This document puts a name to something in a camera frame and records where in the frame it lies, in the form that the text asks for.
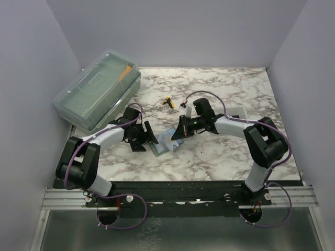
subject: small box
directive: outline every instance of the small box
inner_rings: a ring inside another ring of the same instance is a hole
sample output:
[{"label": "small box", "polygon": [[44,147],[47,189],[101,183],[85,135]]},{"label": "small box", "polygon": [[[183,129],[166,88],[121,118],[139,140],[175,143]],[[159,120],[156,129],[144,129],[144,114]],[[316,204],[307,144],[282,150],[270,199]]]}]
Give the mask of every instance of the small box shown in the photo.
[{"label": "small box", "polygon": [[140,88],[135,62],[107,50],[53,100],[59,115],[94,133],[114,120]]}]

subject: gray backdrop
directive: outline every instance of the gray backdrop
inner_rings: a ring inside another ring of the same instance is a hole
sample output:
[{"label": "gray backdrop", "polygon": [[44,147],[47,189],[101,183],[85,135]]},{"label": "gray backdrop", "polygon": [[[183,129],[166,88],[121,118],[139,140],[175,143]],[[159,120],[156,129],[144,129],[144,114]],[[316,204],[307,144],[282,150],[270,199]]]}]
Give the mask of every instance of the gray backdrop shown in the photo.
[{"label": "gray backdrop", "polygon": [[47,0],[82,67],[105,49],[140,66],[269,67],[306,0]]},{"label": "gray backdrop", "polygon": [[28,250],[69,126],[51,103],[79,64],[43,0],[0,3],[0,250]]},{"label": "gray backdrop", "polygon": [[335,1],[309,0],[269,70],[293,152],[335,247]]}]

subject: screwdriver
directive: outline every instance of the screwdriver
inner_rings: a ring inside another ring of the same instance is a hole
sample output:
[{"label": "screwdriver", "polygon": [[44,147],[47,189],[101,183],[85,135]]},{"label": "screwdriver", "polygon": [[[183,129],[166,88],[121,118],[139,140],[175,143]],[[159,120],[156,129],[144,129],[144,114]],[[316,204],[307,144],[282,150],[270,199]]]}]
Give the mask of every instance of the screwdriver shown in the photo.
[{"label": "screwdriver", "polygon": [[166,97],[165,101],[162,102],[161,104],[156,105],[156,106],[153,106],[153,107],[151,107],[151,108],[149,108],[149,109],[146,109],[146,110],[144,110],[143,112],[148,111],[148,110],[151,110],[151,109],[153,109],[153,108],[155,108],[155,107],[157,107],[157,106],[165,105],[165,104],[168,104],[172,109],[174,109],[174,104],[173,104],[173,102],[171,101],[171,98]]}]

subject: marble tabletop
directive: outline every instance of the marble tabletop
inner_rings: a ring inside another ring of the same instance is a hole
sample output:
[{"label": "marble tabletop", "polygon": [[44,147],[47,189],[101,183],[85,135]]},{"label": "marble tabletop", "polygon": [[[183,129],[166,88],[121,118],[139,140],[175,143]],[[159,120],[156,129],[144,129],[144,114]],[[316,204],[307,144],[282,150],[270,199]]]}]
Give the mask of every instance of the marble tabletop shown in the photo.
[{"label": "marble tabletop", "polygon": [[[176,108],[159,106],[145,112],[155,134],[177,127],[182,100],[196,90],[208,90],[220,96],[226,106],[244,105],[250,120],[270,117],[279,130],[285,132],[281,116],[264,68],[244,69],[186,69],[142,68],[141,88],[131,102],[144,109],[171,97]],[[206,97],[214,110],[221,103]],[[192,96],[191,104],[202,95]],[[76,129],[76,136],[85,134]],[[121,142],[100,155],[98,173],[108,180],[173,181],[173,180],[243,180],[252,165],[245,140],[230,135],[195,134],[185,139],[175,152],[156,157],[150,146],[146,152],[132,152],[130,145]],[[270,179],[300,180],[293,158],[275,168]]]}]

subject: yellow and black handle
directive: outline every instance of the yellow and black handle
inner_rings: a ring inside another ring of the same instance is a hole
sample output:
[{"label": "yellow and black handle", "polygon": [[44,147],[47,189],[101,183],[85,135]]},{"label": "yellow and black handle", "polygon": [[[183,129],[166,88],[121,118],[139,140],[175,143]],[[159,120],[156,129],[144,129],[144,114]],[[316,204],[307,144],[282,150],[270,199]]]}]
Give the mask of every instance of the yellow and black handle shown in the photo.
[{"label": "yellow and black handle", "polygon": [[174,104],[169,97],[166,97],[166,101],[162,102],[162,105],[169,104],[169,106],[174,109]]}]

